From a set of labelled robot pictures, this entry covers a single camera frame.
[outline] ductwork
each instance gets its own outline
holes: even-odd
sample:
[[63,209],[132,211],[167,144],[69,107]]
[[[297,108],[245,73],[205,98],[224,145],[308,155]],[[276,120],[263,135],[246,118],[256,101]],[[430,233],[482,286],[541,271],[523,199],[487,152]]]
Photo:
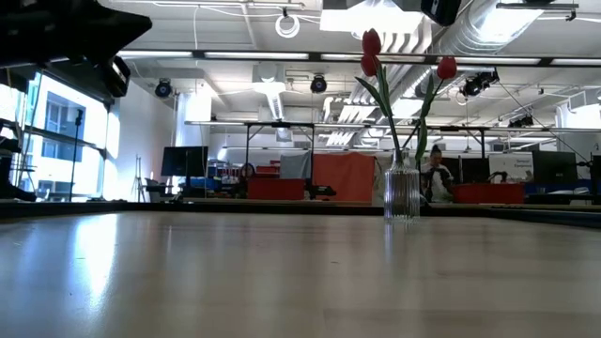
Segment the ductwork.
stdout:
[[[475,0],[460,19],[432,45],[430,53],[496,54],[519,37],[543,13],[543,10],[536,9],[496,8],[498,3],[499,0]],[[400,97],[423,97],[430,73],[430,67],[413,67],[403,78],[403,83],[391,94],[391,100]]]

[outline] ribbed glass vase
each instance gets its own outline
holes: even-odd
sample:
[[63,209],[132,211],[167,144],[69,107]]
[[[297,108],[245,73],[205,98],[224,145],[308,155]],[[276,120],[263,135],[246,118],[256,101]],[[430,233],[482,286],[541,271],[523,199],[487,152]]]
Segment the ribbed glass vase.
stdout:
[[395,151],[384,174],[384,219],[387,224],[411,224],[420,216],[420,173],[409,166],[408,150]]

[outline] red tulip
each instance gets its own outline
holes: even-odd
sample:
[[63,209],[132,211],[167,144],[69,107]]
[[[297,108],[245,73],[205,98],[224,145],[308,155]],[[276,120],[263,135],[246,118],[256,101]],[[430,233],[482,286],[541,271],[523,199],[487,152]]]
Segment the red tulip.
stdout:
[[372,28],[363,33],[362,46],[365,55],[378,55],[382,51],[382,42],[376,29]]
[[364,55],[361,58],[361,69],[366,76],[376,76],[378,74],[379,60],[375,55]]
[[436,70],[441,80],[453,79],[457,75],[457,62],[452,56],[444,56]]

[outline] table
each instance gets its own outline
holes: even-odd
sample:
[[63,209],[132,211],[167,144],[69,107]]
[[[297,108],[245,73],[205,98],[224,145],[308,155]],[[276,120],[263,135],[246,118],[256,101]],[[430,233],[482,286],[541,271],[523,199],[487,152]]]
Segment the table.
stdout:
[[124,212],[0,223],[4,337],[598,337],[601,233]]

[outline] ceiling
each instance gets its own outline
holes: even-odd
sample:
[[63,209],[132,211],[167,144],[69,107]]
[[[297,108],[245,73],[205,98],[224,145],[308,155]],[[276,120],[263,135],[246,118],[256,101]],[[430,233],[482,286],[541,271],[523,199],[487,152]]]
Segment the ceiling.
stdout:
[[[159,50],[261,50],[261,51],[318,51],[318,52],[358,52],[361,42],[347,32],[323,32],[319,24],[300,22],[300,32],[294,38],[281,38],[275,32],[276,16],[240,17],[240,8],[218,8],[233,15],[226,15],[207,8],[166,8],[150,3],[119,3],[119,0],[100,0],[107,7],[149,16],[153,28],[137,39],[128,49]],[[303,0],[305,10],[290,10],[309,17],[319,17],[321,0]],[[601,19],[601,1],[577,0],[578,17]],[[194,12],[196,19],[196,42],[193,33]],[[280,10],[249,8],[251,15],[279,14]],[[523,34],[501,50],[507,55],[569,55],[590,56],[601,54],[601,39],[595,34],[601,23],[575,20],[561,20],[565,12],[546,12],[533,22]],[[433,31],[439,31],[434,23]],[[172,85],[179,91],[193,91],[202,78],[210,82],[216,95],[213,98],[213,113],[219,118],[238,116],[239,113],[256,113],[259,107],[267,106],[266,96],[253,91],[252,73],[256,62],[248,61],[207,61],[140,59],[134,63],[134,81],[152,91],[158,78],[170,77]],[[601,69],[540,69],[503,68],[498,69],[501,82],[522,105],[534,102],[534,115],[543,125],[554,123],[555,104],[569,95],[578,92],[579,87],[599,86]],[[361,76],[359,64],[340,63],[285,63],[287,91],[282,93],[284,107],[307,107],[321,110],[327,96],[347,97],[356,86],[355,76]],[[327,93],[312,94],[309,88],[314,74],[325,75],[328,81]],[[437,124],[461,124],[466,116],[471,124],[492,125],[499,123],[499,116],[505,116],[516,108],[518,103],[505,89],[493,85],[481,97],[470,99],[464,104],[463,97],[456,95],[458,87],[451,88],[433,104],[429,120]]]

